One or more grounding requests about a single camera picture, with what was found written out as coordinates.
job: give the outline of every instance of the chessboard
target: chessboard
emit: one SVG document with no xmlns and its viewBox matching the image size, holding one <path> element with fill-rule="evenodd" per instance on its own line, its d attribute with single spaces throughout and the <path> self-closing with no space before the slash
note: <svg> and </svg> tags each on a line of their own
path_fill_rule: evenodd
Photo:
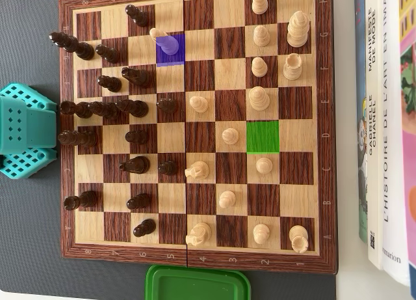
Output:
<svg viewBox="0 0 416 300">
<path fill-rule="evenodd" d="M 145 262 L 189 267 L 256 269 L 315 273 L 337 272 L 335 164 L 335 99 L 333 85 L 332 0 L 267 0 L 264 14 L 254 14 L 253 0 L 59 0 L 59 31 L 89 43 L 117 49 L 111 64 L 97 54 L 80 59 L 60 51 L 61 101 L 104 102 L 130 99 L 146 102 L 148 114 L 121 113 L 116 120 L 92 115 L 60 115 L 60 130 L 93 131 L 97 145 L 61 146 L 61 201 L 93 190 L 97 203 L 89 208 L 62 206 L 62 255 L 68 258 Z M 147 27 L 125 13 L 135 5 L 149 14 Z M 307 42 L 287 42 L 291 16 L 301 10 L 310 20 Z M 270 42 L 254 43 L 254 29 L 264 25 Z M 151 28 L 184 38 L 183 60 L 160 62 Z M 283 75 L 286 57 L 299 54 L 302 73 Z M 261 57 L 263 77 L 252 73 Z M 121 69 L 147 70 L 153 82 L 139 88 L 121 76 Z M 96 83 L 100 75 L 117 77 L 119 92 Z M 249 93 L 263 87 L 270 104 L 253 110 Z M 198 113 L 190 98 L 202 96 L 208 109 Z M 166 114 L 162 98 L 178 108 Z M 238 131 L 226 144 L 222 132 Z M 145 131 L 148 142 L 125 140 L 129 131 Z M 150 162 L 144 174 L 119 170 L 136 156 Z M 260 174 L 257 161 L 268 158 L 272 170 Z M 158 173 L 158 164 L 175 161 L 178 172 Z M 197 161 L 208 165 L 202 180 L 185 176 Z M 231 206 L 220 206 L 232 192 Z M 146 208 L 129 210 L 126 202 L 140 193 L 151 196 Z M 134 237 L 133 229 L 153 219 L 156 229 Z M 186 238 L 198 223 L 211 236 L 201 245 Z M 258 243 L 254 228 L 269 234 Z M 305 251 L 294 251 L 290 230 L 302 226 Z"/>
</svg>

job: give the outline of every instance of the green highlighted square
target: green highlighted square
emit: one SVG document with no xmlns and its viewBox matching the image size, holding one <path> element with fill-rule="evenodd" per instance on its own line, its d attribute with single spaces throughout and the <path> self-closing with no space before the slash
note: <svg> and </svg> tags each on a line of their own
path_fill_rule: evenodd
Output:
<svg viewBox="0 0 416 300">
<path fill-rule="evenodd" d="M 279 121 L 247 122 L 247 154 L 279 152 Z"/>
</svg>

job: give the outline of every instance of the gray table surface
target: gray table surface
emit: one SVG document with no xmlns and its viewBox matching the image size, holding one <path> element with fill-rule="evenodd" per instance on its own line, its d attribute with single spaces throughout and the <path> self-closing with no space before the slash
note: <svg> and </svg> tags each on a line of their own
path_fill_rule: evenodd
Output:
<svg viewBox="0 0 416 300">
<path fill-rule="evenodd" d="M 59 102 L 57 0 L 0 0 L 0 87 L 30 85 Z M 0 174 L 0 289 L 88 299 L 144 299 L 149 265 L 60 256 L 60 163 L 26 180 Z M 335 299 L 334 275 L 245 271 L 252 299 Z"/>
</svg>

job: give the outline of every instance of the green plastic lid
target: green plastic lid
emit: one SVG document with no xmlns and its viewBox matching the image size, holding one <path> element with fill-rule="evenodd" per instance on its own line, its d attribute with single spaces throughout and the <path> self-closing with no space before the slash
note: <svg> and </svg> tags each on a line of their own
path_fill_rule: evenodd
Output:
<svg viewBox="0 0 416 300">
<path fill-rule="evenodd" d="M 151 266 L 146 300 L 250 300 L 248 279 L 238 271 Z"/>
</svg>

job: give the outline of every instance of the light wooden pawn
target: light wooden pawn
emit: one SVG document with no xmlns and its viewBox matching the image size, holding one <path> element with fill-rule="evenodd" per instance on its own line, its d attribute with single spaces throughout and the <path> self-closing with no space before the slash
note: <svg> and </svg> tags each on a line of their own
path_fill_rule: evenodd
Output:
<svg viewBox="0 0 416 300">
<path fill-rule="evenodd" d="M 292 242 L 292 248 L 297 253 L 304 253 L 309 246 L 307 242 L 307 230 L 300 225 L 296 225 L 289 231 L 289 239 Z"/>
</svg>

